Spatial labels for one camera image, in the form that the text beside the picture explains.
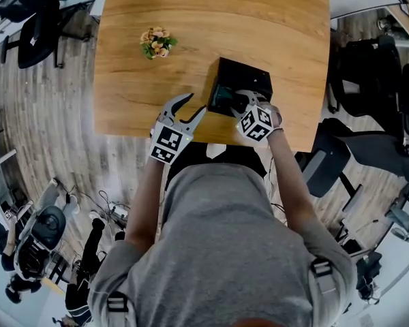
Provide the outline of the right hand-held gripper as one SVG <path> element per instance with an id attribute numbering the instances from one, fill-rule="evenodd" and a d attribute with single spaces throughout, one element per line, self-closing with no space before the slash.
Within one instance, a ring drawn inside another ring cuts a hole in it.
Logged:
<path id="1" fill-rule="evenodd" d="M 273 131 L 271 111 L 259 106 L 258 93 L 250 90 L 238 90 L 237 95 L 248 98 L 248 104 L 244 111 L 230 107 L 233 116 L 238 119 L 237 131 L 244 137 L 257 143 L 263 143 L 267 136 Z"/>

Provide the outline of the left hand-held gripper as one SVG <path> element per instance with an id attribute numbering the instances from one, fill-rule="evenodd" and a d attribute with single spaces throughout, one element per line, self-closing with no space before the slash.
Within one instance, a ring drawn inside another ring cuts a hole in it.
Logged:
<path id="1" fill-rule="evenodd" d="M 200 107 L 188 121 L 175 121 L 175 114 L 193 96 L 193 93 L 185 93 L 165 103 L 151 130 L 149 157 L 172 165 L 186 146 L 192 142 L 194 131 L 205 115 L 207 107 Z"/>

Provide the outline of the person's right hand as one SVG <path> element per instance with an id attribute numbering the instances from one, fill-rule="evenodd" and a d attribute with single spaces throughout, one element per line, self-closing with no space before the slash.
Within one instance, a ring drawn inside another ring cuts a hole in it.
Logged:
<path id="1" fill-rule="evenodd" d="M 269 110 L 271 111 L 271 121 L 273 124 L 273 131 L 282 131 L 283 126 L 283 118 L 279 111 L 279 108 L 273 105 L 269 105 Z"/>

